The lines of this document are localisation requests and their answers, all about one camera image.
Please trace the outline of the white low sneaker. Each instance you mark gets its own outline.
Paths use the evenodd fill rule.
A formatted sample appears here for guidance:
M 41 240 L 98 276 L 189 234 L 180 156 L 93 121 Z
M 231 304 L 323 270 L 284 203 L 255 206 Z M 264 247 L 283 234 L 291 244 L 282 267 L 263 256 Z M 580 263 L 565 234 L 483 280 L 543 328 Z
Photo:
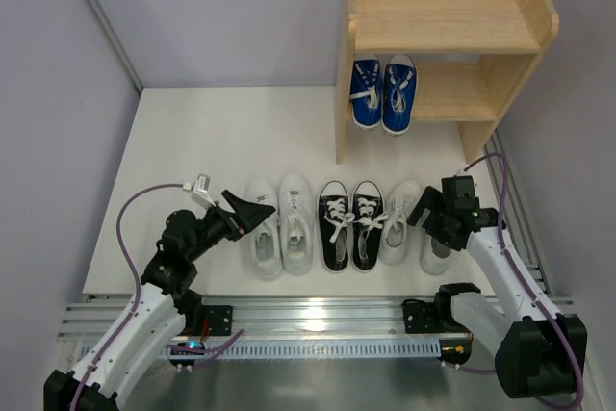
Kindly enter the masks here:
M 386 265 L 403 262 L 408 249 L 407 220 L 422 194 L 420 185 L 413 180 L 398 184 L 389 194 L 385 204 L 385 220 L 379 243 L 378 257 Z
M 421 268 L 429 275 L 440 276 L 448 270 L 454 254 L 452 249 L 425 235 L 420 255 Z

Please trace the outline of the black canvas sneaker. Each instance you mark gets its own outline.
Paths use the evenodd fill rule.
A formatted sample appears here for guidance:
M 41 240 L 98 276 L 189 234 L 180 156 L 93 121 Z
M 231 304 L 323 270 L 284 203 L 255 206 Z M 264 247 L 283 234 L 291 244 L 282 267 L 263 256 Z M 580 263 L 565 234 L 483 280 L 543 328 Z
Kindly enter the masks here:
M 323 263 L 331 272 L 342 272 L 349 260 L 347 236 L 354 220 L 342 182 L 332 180 L 323 186 L 317 200 L 317 219 Z
M 376 265 L 387 220 L 382 193 L 374 182 L 362 181 L 353 191 L 351 206 L 354 214 L 352 264 L 361 272 L 369 272 Z

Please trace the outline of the blue canvas sneaker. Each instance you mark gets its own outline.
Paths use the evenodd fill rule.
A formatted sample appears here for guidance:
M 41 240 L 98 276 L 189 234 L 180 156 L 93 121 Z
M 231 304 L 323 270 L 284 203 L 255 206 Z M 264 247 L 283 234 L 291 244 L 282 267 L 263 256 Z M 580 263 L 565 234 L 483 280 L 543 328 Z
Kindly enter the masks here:
M 382 118 L 383 78 L 376 55 L 358 55 L 352 65 L 349 103 L 353 123 L 365 130 L 375 128 Z
M 383 74 L 384 130 L 399 136 L 407 132 L 418 88 L 418 70 L 408 55 L 394 55 Z

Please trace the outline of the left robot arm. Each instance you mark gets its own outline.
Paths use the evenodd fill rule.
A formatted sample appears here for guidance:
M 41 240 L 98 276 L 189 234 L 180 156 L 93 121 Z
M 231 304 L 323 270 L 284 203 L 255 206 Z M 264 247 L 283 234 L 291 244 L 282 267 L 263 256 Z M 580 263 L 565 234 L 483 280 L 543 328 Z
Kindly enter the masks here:
M 120 410 L 172 339 L 202 320 L 202 296 L 190 286 L 195 261 L 222 240 L 236 242 L 276 211 L 223 191 L 230 205 L 211 201 L 203 218 L 190 210 L 167 217 L 156 253 L 121 315 L 68 372 L 53 371 L 43 386 L 46 410 Z

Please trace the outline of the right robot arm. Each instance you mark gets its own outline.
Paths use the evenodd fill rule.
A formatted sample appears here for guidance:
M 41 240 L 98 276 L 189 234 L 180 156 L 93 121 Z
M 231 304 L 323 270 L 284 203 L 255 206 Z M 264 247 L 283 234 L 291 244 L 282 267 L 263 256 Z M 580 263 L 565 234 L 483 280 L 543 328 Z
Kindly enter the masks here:
M 426 187 L 407 222 L 448 250 L 467 251 L 487 277 L 498 307 L 473 283 L 441 286 L 432 306 L 445 330 L 466 331 L 490 351 L 503 391 L 511 398 L 573 394 L 581 400 L 586 327 L 539 288 L 502 212 L 481 207 L 473 177 L 446 177 L 439 189 Z

